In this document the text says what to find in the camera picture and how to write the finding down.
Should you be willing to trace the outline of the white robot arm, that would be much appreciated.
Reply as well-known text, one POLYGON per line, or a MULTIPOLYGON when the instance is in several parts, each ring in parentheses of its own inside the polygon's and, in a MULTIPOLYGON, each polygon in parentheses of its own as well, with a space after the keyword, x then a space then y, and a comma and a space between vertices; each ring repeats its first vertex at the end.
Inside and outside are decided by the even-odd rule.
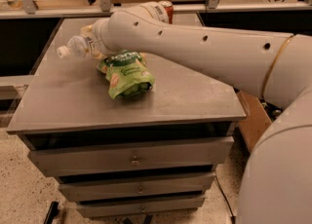
POLYGON ((312 37, 171 24, 156 2, 82 32, 104 55, 161 56, 281 108, 247 162, 236 224, 312 224, 312 37))

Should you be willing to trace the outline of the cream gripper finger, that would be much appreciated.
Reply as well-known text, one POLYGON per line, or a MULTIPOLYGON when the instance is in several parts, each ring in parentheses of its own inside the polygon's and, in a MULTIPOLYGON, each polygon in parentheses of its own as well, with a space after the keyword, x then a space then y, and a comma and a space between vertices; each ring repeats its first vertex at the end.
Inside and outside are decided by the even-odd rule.
POLYGON ((90 56, 97 60, 104 59, 104 55, 97 49, 90 50, 90 56))
POLYGON ((96 38, 96 35, 95 35, 94 31, 93 31, 93 26, 91 24, 82 27, 81 30, 80 30, 80 33, 83 36, 89 37, 91 39, 95 39, 96 38))

